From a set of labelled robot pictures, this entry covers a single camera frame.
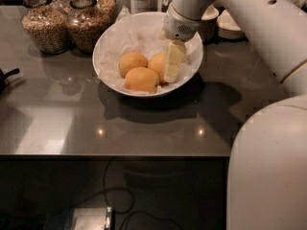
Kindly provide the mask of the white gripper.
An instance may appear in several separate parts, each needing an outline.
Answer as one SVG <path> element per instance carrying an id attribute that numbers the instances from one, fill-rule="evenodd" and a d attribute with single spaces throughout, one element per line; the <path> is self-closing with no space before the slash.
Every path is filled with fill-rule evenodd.
<path id="1" fill-rule="evenodd" d="M 166 49 L 164 80 L 174 82 L 178 69 L 184 61 L 186 46 L 182 41 L 193 38 L 201 23 L 201 8 L 199 5 L 171 3 L 165 13 L 163 30 L 169 39 L 173 40 Z"/>

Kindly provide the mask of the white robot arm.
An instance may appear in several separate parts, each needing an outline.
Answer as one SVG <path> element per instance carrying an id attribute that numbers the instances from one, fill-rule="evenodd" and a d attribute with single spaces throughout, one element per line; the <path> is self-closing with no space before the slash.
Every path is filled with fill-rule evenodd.
<path id="1" fill-rule="evenodd" d="M 260 57 L 245 79 L 269 99 L 232 145 L 226 230 L 307 230 L 307 14 L 288 0 L 173 0 L 167 37 L 191 39 L 214 1 Z"/>

